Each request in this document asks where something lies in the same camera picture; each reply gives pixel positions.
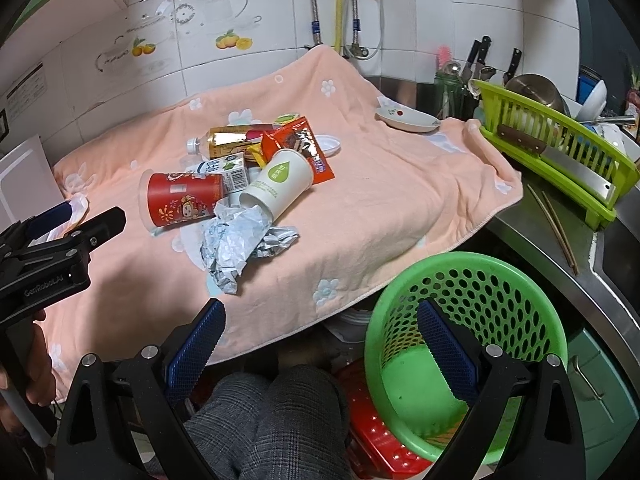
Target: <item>tile wall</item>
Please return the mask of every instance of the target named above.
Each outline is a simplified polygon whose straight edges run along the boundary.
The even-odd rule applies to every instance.
[[[312,44],[310,0],[127,1],[126,10],[44,56],[31,101],[0,98],[10,126],[0,149],[39,132],[53,164],[140,114],[274,72]],[[551,76],[563,94],[575,93],[575,0],[382,0],[382,40],[378,1],[358,0],[360,44],[372,52],[382,44],[372,59],[353,61],[364,75],[430,82],[439,45],[463,60],[473,38],[488,34],[489,64],[506,70],[517,46],[525,53],[520,71]],[[322,40],[333,44],[335,0],[318,6]],[[348,24],[350,0],[344,7]],[[350,31],[345,38],[351,43]]]

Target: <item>red cup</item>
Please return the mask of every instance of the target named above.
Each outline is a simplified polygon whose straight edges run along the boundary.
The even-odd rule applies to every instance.
[[[213,216],[216,202],[225,190],[219,174],[154,173],[140,178],[138,200],[145,227],[159,227]]]

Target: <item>person's leg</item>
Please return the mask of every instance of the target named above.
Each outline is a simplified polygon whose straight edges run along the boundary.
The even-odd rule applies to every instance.
[[[290,368],[263,397],[251,453],[241,480],[349,480],[345,439],[347,400],[331,375]]]
[[[237,480],[240,466],[252,450],[257,417],[269,381],[253,374],[223,378],[207,403],[184,423],[193,443],[220,480]],[[157,458],[147,465],[149,474],[162,474]]]

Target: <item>white paper cup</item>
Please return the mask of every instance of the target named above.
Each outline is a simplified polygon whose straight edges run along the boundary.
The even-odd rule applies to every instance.
[[[275,222],[285,209],[311,187],[314,172],[296,150],[278,150],[258,178],[244,188],[240,205],[259,205]]]

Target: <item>knife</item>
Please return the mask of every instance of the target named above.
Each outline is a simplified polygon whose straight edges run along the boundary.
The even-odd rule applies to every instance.
[[[480,77],[480,71],[484,68],[484,60],[486,59],[486,53],[489,52],[490,46],[491,38],[483,36],[480,49],[478,50],[478,60],[476,61],[476,68],[474,70],[474,79],[478,79],[478,77]]]
[[[560,173],[565,174],[572,180],[575,180],[593,196],[601,199],[605,203],[609,202],[616,190],[616,186],[602,178],[599,174],[595,173],[595,171],[590,170],[557,148],[548,146],[546,142],[520,130],[511,128],[506,124],[500,124],[498,126],[498,137],[514,146],[537,153],[547,164],[553,166],[556,170],[560,171]]]
[[[513,55],[511,56],[511,63],[509,65],[509,69],[502,76],[502,82],[505,86],[507,86],[507,83],[511,81],[511,79],[515,75],[516,70],[518,69],[518,65],[520,64],[521,57],[522,57],[522,51],[519,48],[514,48]]]
[[[462,69],[462,82],[466,84],[471,79],[471,65],[473,65],[476,60],[476,56],[478,55],[478,50],[480,49],[480,42],[478,40],[474,40],[474,44],[471,47],[471,51],[469,52],[469,56],[466,58],[465,67]]]

